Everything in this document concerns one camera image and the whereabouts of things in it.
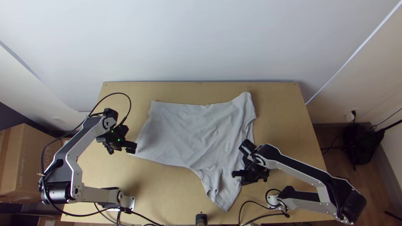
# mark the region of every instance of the plywood surface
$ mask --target plywood surface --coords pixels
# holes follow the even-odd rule
[[[133,106],[125,124],[129,127],[126,139],[135,141],[148,118],[152,100],[206,105],[227,102],[242,92],[250,92],[257,119],[254,123],[256,144],[269,143],[281,152],[312,166],[326,170],[324,160],[300,89],[294,82],[105,82],[99,99],[112,92],[130,96]],[[95,110],[112,108],[121,119],[128,110],[128,100],[122,95],[105,99]],[[125,152],[109,155],[102,144],[93,142],[78,160],[83,169],[83,182],[91,187],[124,189],[136,197],[135,211],[161,224],[194,224],[195,215],[208,215],[209,224],[237,223],[240,206],[247,200],[264,203],[270,188],[282,190],[287,185],[297,190],[314,188],[284,172],[271,171],[268,182],[260,181],[242,187],[231,209],[226,213],[205,195],[201,180],[189,169],[162,165],[129,156]],[[241,222],[257,216],[277,213],[252,203],[242,210]],[[65,211],[77,214],[94,212],[91,203],[67,204]],[[273,216],[259,223],[330,220],[331,216],[307,210],[290,211],[290,218]],[[107,213],[116,219],[116,213]],[[75,218],[63,215],[63,221],[108,223],[101,215]],[[145,224],[135,215],[121,215],[123,223]]]

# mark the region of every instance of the wooden floor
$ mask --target wooden floor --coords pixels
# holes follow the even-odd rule
[[[320,147],[331,145],[336,135],[340,134],[343,127],[315,126],[314,127]],[[341,145],[341,139],[335,142],[335,146]],[[394,212],[390,197],[385,190],[385,185],[380,177],[376,163],[371,161],[366,165],[357,166],[354,171],[348,157],[341,151],[333,149],[324,155],[325,165],[332,176],[347,177],[352,185],[366,198],[367,206],[363,210],[356,226],[400,226],[402,222],[384,214],[384,211]],[[313,226],[344,226],[345,224],[333,221],[308,222]],[[297,226],[306,223],[295,222]],[[294,225],[293,223],[275,225]],[[75,223],[75,226],[99,226],[107,224]]]

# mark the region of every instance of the black cable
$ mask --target black cable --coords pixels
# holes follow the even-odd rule
[[[325,155],[325,154],[326,154],[327,152],[329,152],[331,149],[335,149],[335,147],[333,147],[333,146],[334,146],[334,143],[335,143],[335,141],[336,141],[342,134],[343,134],[343,133],[341,133],[341,134],[339,134],[338,136],[335,137],[335,139],[332,141],[330,147],[328,147],[328,148],[321,148],[321,150],[326,150],[326,149],[327,149],[327,151],[325,151],[322,155]]]
[[[108,98],[108,97],[110,97],[110,96],[112,96],[112,95],[115,95],[115,94],[122,94],[122,95],[126,96],[126,97],[129,99],[129,102],[130,102],[129,111],[127,112],[126,116],[121,120],[121,122],[120,122],[118,125],[123,124],[123,123],[125,122],[125,120],[127,119],[127,117],[129,116],[130,111],[131,111],[131,99],[130,99],[129,96],[127,96],[127,94],[122,93],[122,92],[114,92],[114,93],[111,93],[111,94],[109,94],[109,95],[106,95],[104,98],[102,98],[100,101],[98,101],[98,103],[95,105],[95,107],[92,108],[91,112],[89,113],[89,116],[92,114],[92,112],[95,110],[95,108],[96,108],[104,99],[106,99],[106,98]]]
[[[120,215],[121,215],[121,211],[119,211],[119,212],[117,213],[116,221],[117,221],[118,224],[120,224]]]
[[[96,107],[97,107],[104,99],[106,99],[107,97],[112,96],[112,95],[114,95],[114,94],[122,94],[122,95],[126,96],[126,97],[129,99],[129,102],[130,102],[129,110],[128,110],[126,116],[125,116],[125,117],[121,120],[121,122],[120,122],[120,124],[122,124],[122,123],[127,119],[128,115],[130,114],[130,111],[131,111],[131,99],[130,99],[129,96],[127,96],[127,94],[122,93],[122,92],[114,92],[114,93],[111,93],[111,94],[106,95],[105,97],[103,97],[100,101],[98,101],[98,103],[95,105],[95,107],[90,111],[89,117],[91,117],[93,111],[96,109]],[[89,117],[86,117],[78,126],[76,126],[74,129],[72,129],[70,132],[68,132],[68,133],[66,133],[65,135],[60,136],[60,137],[56,138],[55,140],[53,140],[53,141],[49,142],[48,144],[46,144],[45,147],[42,149],[42,153],[41,153],[41,173],[42,173],[42,176],[41,176],[41,181],[42,181],[42,183],[41,183],[41,185],[42,185],[42,189],[44,190],[45,198],[47,199],[47,201],[49,202],[49,204],[52,205],[52,206],[53,206],[56,210],[58,210],[59,212],[61,212],[61,213],[63,213],[63,214],[66,214],[66,215],[69,215],[69,216],[74,216],[74,217],[91,216],[91,215],[95,215],[95,214],[98,214],[98,213],[101,213],[101,212],[103,212],[103,211],[106,211],[106,210],[108,210],[108,209],[113,209],[113,208],[107,208],[107,209],[103,209],[103,210],[98,211],[98,212],[89,213],[89,214],[84,214],[84,215],[78,215],[78,214],[67,213],[67,212],[64,212],[63,210],[61,210],[60,208],[58,208],[56,205],[54,205],[54,203],[53,203],[52,200],[50,199],[49,194],[48,194],[48,191],[46,190],[46,183],[45,183],[46,175],[49,174],[49,173],[51,172],[51,170],[53,170],[54,168],[51,168],[51,167],[50,167],[49,170],[48,170],[48,172],[45,173],[44,164],[43,164],[43,157],[44,157],[44,153],[45,153],[46,148],[47,148],[50,144],[52,144],[52,143],[54,143],[54,142],[60,140],[61,138],[66,137],[67,135],[69,135],[69,134],[71,134],[72,132],[74,132],[74,131],[75,131],[79,126],[81,126],[81,125],[84,123],[84,121],[85,121],[87,118],[89,118]]]
[[[349,182],[349,184],[352,184],[352,182],[350,182],[350,179],[347,178],[347,177],[340,177],[340,176],[336,176],[336,177],[341,178],[341,179],[345,179],[345,180],[347,180]]]
[[[394,112],[392,115],[390,115],[388,118],[386,118],[385,120],[383,120],[382,122],[380,122],[379,124],[373,125],[371,128],[372,128],[372,129],[376,129],[377,126],[381,125],[383,122],[387,121],[389,118],[391,118],[392,116],[394,116],[396,113],[400,112],[401,110],[402,110],[402,107],[401,107],[399,110],[395,111],[395,112]]]
[[[97,205],[96,205],[96,203],[93,203],[94,204],[94,206],[95,206],[95,208],[98,210],[98,211],[100,211],[99,210],[99,208],[97,207]],[[113,224],[115,224],[115,225],[119,225],[119,226],[126,226],[126,225],[124,225],[124,224],[121,224],[121,223],[119,223],[119,216],[120,216],[120,214],[121,214],[121,211],[119,211],[119,213],[117,213],[117,221],[116,222],[114,222],[112,219],[110,219],[109,217],[107,217],[105,214],[103,214],[103,213],[100,213],[104,218],[106,218],[108,221],[110,221],[110,222],[112,222]]]
[[[279,193],[281,193],[281,191],[280,190],[278,190],[278,189],[276,189],[276,188],[271,188],[271,189],[269,189],[266,193],[265,193],[265,201],[267,201],[267,203],[270,205],[270,206],[273,206],[273,207],[279,207],[280,206],[280,204],[277,204],[277,205],[272,205],[271,203],[269,203],[268,202],[268,198],[267,198],[267,196],[268,196],[268,193],[270,192],[270,191],[277,191],[277,192],[279,192]]]
[[[289,214],[287,214],[287,213],[285,213],[285,212],[282,211],[282,213],[273,213],[273,214],[267,214],[267,215],[262,215],[262,216],[256,217],[256,218],[254,218],[254,219],[252,219],[252,220],[247,221],[247,222],[244,223],[243,225],[248,225],[248,224],[250,224],[250,223],[252,223],[252,222],[254,222],[254,221],[258,220],[258,219],[264,218],[264,217],[277,216],[277,215],[284,215],[284,216],[287,217],[287,218],[290,217]]]
[[[52,205],[56,210],[58,210],[59,212],[61,212],[61,213],[63,213],[63,214],[66,214],[66,215],[69,215],[69,216],[74,216],[74,217],[86,217],[86,216],[92,216],[92,215],[95,215],[95,214],[98,214],[98,213],[102,213],[103,211],[106,211],[106,210],[109,210],[109,209],[114,209],[114,208],[106,208],[106,209],[103,209],[103,210],[98,211],[98,212],[89,213],[89,214],[83,214],[83,215],[72,214],[72,213],[64,212],[63,210],[61,210],[60,208],[58,208],[58,207],[51,201],[51,199],[50,199],[50,197],[49,197],[49,194],[48,194],[49,191],[46,191],[46,188],[45,188],[45,184],[46,184],[46,183],[42,183],[42,184],[43,184],[42,186],[43,186],[43,189],[44,189],[45,198],[47,199],[47,201],[49,202],[49,204]]]
[[[45,147],[42,149],[42,153],[41,153],[41,170],[42,170],[41,173],[43,173],[43,174],[45,173],[44,166],[43,166],[43,156],[44,156],[44,154],[45,154],[46,148],[47,148],[50,144],[52,144],[52,143],[54,143],[54,142],[60,140],[61,138],[66,137],[67,135],[69,135],[69,134],[71,134],[72,132],[74,132],[80,125],[82,125],[82,124],[84,123],[84,121],[85,121],[86,119],[87,119],[87,118],[85,118],[78,126],[76,126],[74,129],[72,129],[70,132],[64,134],[63,136],[60,136],[60,137],[56,138],[55,140],[53,140],[53,141],[51,141],[51,142],[49,142],[48,144],[45,145]]]
[[[139,214],[139,213],[136,213],[136,212],[132,211],[132,210],[129,209],[129,208],[120,208],[120,209],[124,209],[124,210],[125,210],[125,211],[124,211],[125,213],[128,213],[128,214],[131,214],[131,213],[132,213],[132,214],[134,214],[134,215],[137,215],[137,216],[139,216],[139,217],[142,217],[142,218],[144,218],[145,220],[151,222],[152,224],[154,224],[154,225],[156,225],[156,226],[163,226],[163,224],[156,223],[155,221],[153,221],[153,220],[147,218],[147,217],[144,216],[144,215],[141,215],[141,214]]]
[[[390,215],[391,217],[393,217],[393,218],[395,218],[395,219],[397,219],[397,220],[402,221],[402,218],[396,216],[396,215],[393,214],[393,213],[390,213],[390,212],[388,212],[388,211],[385,211],[384,213],[387,214],[387,215]]]
[[[106,112],[93,113],[92,115],[89,115],[89,117],[102,115],[102,114],[104,114],[104,113],[106,113]]]
[[[266,207],[266,206],[263,206],[263,205],[261,205],[261,204],[259,204],[259,203],[257,203],[257,202],[254,202],[254,201],[251,201],[251,200],[248,200],[248,201],[245,201],[245,202],[243,202],[243,204],[242,204],[242,206],[240,207],[240,210],[239,210],[239,217],[238,217],[238,225],[240,226],[240,216],[241,216],[241,213],[242,213],[242,209],[243,209],[243,206],[246,204],[246,203],[254,203],[254,204],[257,204],[257,205],[259,205],[259,206],[261,206],[262,208],[264,208],[264,209],[267,209],[267,210],[274,210],[274,209],[277,209],[279,206],[276,206],[275,208],[269,208],[269,207]]]
[[[338,194],[335,192],[335,189],[333,187],[333,185],[331,184],[331,182],[327,183],[327,186],[329,187],[329,189],[331,190],[331,193],[335,199],[335,204],[336,204],[336,215],[339,217],[339,219],[341,219],[343,221],[343,215],[342,215],[342,211],[340,209],[340,201],[339,201],[339,197]]]

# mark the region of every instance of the power plug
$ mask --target power plug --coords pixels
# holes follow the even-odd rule
[[[356,111],[353,110],[345,115],[347,122],[353,122],[356,118]]]

